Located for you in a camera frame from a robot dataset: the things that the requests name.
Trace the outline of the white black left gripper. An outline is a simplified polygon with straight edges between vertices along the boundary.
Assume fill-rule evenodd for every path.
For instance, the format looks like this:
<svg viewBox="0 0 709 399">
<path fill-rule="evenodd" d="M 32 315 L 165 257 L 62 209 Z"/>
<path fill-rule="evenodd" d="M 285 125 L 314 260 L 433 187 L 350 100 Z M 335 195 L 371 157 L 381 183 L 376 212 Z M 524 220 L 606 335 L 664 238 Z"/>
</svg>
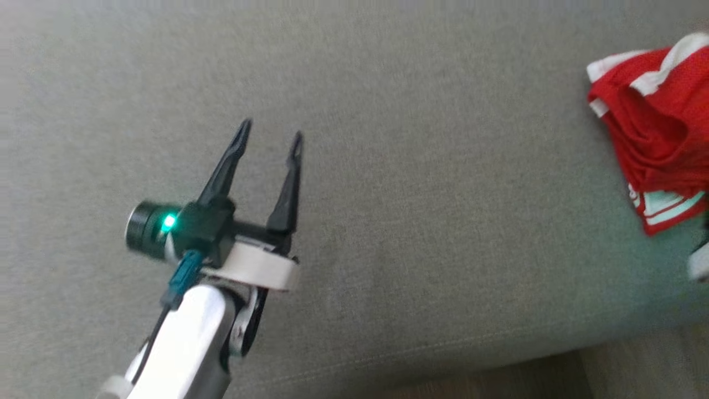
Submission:
<svg viewBox="0 0 709 399">
<path fill-rule="evenodd" d="M 245 119 L 237 129 L 197 203 L 211 206 L 228 197 L 238 162 L 245 154 L 253 120 Z M 297 131 L 286 158 L 287 175 L 266 228 L 248 222 L 234 222 L 229 252 L 218 268 L 205 266 L 202 275 L 228 282 L 289 292 L 299 282 L 299 261 L 289 256 L 298 227 L 304 136 Z"/>
</svg>

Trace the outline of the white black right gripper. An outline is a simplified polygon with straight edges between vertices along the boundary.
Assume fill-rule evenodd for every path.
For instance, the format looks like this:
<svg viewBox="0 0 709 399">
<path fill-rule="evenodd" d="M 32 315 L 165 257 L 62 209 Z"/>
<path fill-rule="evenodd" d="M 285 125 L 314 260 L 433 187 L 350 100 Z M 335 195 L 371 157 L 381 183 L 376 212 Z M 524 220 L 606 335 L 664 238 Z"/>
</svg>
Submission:
<svg viewBox="0 0 709 399">
<path fill-rule="evenodd" d="M 691 280 L 708 280 L 708 242 L 700 245 L 688 259 L 688 273 Z"/>
</svg>

